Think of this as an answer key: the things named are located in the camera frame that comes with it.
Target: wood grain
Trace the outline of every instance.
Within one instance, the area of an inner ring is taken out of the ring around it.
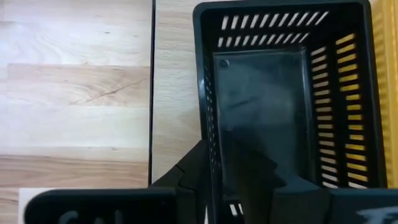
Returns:
[[[19,189],[147,185],[151,11],[0,0],[0,223]]]
[[[192,25],[201,2],[156,1],[152,181],[201,139]]]
[[[18,193],[18,188],[0,188],[0,223],[16,223]]]

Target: wooden table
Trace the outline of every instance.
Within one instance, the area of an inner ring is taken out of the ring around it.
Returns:
[[[157,0],[152,180],[200,140],[192,12],[200,0]]]
[[[151,11],[0,0],[0,223],[26,188],[147,185]]]

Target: yellow basket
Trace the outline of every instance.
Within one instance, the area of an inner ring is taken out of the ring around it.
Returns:
[[[372,2],[387,184],[398,188],[398,0]]]

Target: black plastic basket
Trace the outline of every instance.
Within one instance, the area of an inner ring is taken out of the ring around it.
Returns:
[[[368,0],[195,8],[201,133],[215,207],[234,198],[225,133],[236,129],[260,141],[256,150],[280,175],[333,188],[386,186],[371,24]]]

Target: basket slot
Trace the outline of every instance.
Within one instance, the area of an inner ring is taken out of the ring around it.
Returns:
[[[335,42],[336,64],[339,74],[340,93],[346,100],[346,130],[344,148],[348,186],[363,188],[368,185],[369,167],[365,142],[364,114],[356,34],[348,34]]]
[[[245,15],[224,15],[221,30],[258,29],[265,27],[318,26],[329,12],[268,12]]]

